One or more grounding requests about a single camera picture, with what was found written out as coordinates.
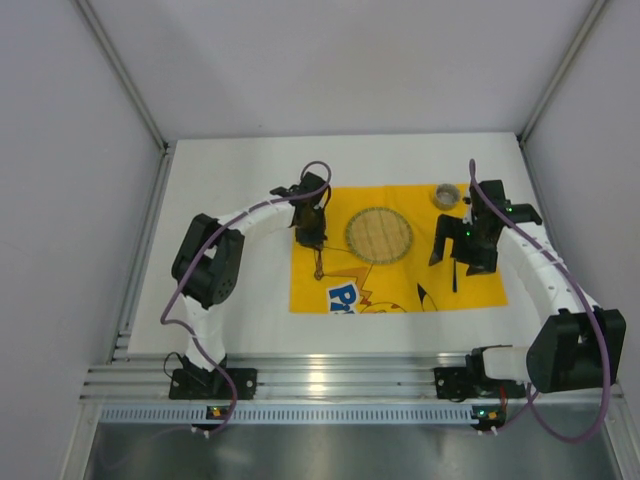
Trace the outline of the small grey ceramic cup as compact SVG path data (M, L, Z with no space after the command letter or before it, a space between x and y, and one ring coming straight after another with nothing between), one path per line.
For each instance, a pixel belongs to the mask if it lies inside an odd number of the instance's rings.
M438 184L434 190L433 204L442 211L455 208L461 200L458 187L450 183Z

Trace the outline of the pink metal fork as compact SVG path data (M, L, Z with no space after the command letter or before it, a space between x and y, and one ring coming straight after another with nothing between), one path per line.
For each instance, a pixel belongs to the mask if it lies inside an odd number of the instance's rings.
M323 249L322 248L314 248L314 278L317 281L320 281L324 277L324 268L323 268Z

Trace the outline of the blue metal spoon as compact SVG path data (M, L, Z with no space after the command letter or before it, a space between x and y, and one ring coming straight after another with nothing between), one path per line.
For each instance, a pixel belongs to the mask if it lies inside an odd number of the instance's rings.
M452 292L458 292L458 274L457 274L458 262L455 258L452 259Z

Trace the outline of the round woven bamboo plate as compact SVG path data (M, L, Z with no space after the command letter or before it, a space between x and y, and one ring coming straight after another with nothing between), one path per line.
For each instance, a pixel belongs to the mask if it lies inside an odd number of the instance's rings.
M357 212L347 223L345 240L349 251L372 265L402 260L413 245L413 230L396 210L370 207Z

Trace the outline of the yellow Pikachu cloth placemat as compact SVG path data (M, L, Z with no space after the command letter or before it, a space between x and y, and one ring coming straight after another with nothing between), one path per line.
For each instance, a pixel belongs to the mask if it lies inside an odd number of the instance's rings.
M326 209L324 277L314 278L313 250L294 245L289 310L295 314L426 313L502 307L507 295L499 274L469 277L458 263L458 292L452 292L452 259L429 265L440 210L435 186L338 187ZM348 221L370 207L396 210L413 230L413 245L400 261L365 263L345 240Z

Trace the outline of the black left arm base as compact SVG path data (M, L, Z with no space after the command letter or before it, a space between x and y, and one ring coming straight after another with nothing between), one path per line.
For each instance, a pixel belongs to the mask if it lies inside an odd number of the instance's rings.
M254 398L257 369L230 368L226 373L236 387L237 400ZM229 382L218 371L179 368L172 373L168 397L171 400L231 400L233 393Z

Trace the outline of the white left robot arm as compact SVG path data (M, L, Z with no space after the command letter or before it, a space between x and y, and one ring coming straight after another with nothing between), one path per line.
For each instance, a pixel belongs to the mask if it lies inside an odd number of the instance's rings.
M293 229L298 245L322 251L330 197L330 179L304 169L297 184L277 187L252 206L219 218L201 213L191 220L171 266L176 290L160 317L163 325L187 331L188 368L211 373L222 367L226 350L219 306L236 287L245 248Z

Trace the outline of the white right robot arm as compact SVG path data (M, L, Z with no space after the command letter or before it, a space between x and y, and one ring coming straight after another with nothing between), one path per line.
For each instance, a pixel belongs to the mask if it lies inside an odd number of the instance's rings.
M467 275L488 275L499 261L517 273L540 318L540 330L524 347L479 347L467 357L483 380L530 383L541 393L613 384L617 378L626 321L587 295L553 250L543 220L527 203L506 198L499 180L471 184L462 218L441 214L429 263L447 255Z

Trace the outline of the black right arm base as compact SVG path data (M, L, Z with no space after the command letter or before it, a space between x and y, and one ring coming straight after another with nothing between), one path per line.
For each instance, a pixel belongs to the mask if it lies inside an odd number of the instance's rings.
M525 388L512 380L494 380L467 367L433 369L436 396L440 400L463 402L469 399L522 399Z

